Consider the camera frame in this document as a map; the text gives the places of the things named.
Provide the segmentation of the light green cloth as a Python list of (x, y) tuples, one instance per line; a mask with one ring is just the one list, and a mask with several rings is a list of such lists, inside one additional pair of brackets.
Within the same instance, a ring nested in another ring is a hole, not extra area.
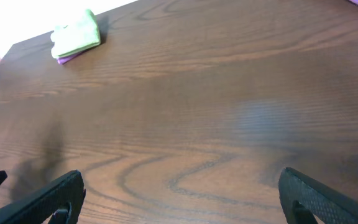
[(99, 26), (94, 13), (84, 9), (70, 17), (67, 24), (56, 26), (50, 35), (55, 59), (69, 57), (101, 43)]

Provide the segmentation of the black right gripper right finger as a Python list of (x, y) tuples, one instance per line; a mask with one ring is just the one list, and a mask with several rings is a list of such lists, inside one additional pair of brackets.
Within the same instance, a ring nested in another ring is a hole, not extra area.
[(358, 202), (291, 167), (282, 170), (278, 189), (288, 223), (358, 223)]

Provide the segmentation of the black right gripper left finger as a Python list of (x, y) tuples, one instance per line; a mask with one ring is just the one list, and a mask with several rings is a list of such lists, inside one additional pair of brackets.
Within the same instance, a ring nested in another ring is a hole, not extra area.
[(77, 224), (86, 195), (78, 170), (55, 179), (26, 198), (0, 208), (0, 224), (50, 223)]

